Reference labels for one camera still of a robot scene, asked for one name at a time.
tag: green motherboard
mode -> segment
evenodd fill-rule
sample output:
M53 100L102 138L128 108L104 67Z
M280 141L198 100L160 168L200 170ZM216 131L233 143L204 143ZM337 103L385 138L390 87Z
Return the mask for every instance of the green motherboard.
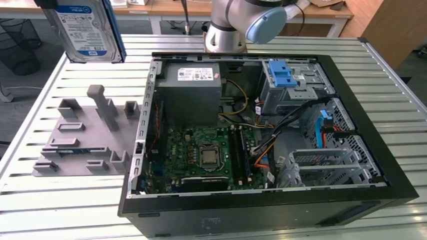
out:
M246 149L254 146L254 133L249 127L240 129ZM250 172L249 181L236 184L233 181L233 159L229 151L229 128L169 128L166 133L165 161L156 163L161 169L156 177L157 193L174 193L174 181L188 177L226 177L226 190L262 188L260 171Z

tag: power supply label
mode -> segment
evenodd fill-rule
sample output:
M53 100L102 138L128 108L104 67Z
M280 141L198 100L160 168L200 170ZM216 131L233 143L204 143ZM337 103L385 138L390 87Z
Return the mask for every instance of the power supply label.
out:
M177 70L177 81L213 81L213 69L204 68L180 68Z
M59 5L54 10L74 50L85 56L104 56L106 48L98 30L101 23L92 9L88 6Z

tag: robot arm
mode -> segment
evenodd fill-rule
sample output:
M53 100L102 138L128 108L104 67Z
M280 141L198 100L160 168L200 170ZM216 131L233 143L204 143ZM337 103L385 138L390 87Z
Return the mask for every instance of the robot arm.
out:
M286 12L282 0L212 1L210 27L205 48L214 53L240 53L245 39L254 44L269 42L281 31Z

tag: white slats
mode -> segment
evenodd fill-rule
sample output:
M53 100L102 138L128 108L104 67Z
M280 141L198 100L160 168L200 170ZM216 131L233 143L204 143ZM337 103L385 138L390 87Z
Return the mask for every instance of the white slats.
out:
M86 87L102 84L116 106L142 102L152 52L202 52L201 36L122 36L124 64L65 63L10 159L10 176L0 187L1 239L144 239L125 218L117 217L122 179L118 176L31 177L33 164L59 116L63 98L93 106ZM422 109L396 84L365 47L352 38L277 37L265 45L248 44L249 53L329 55L369 119L414 186L418 198L382 209L345 226L301 228L210 236L209 239L289 239L316 234L321 240L425 239L427 122Z

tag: blue hard drive label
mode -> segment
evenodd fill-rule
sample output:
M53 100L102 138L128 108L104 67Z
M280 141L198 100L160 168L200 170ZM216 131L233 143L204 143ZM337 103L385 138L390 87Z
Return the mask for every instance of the blue hard drive label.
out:
M62 14L90 14L92 9L88 6L59 5L55 7L55 12Z
M88 6L59 5L55 14L77 53L85 56L106 54L101 23Z

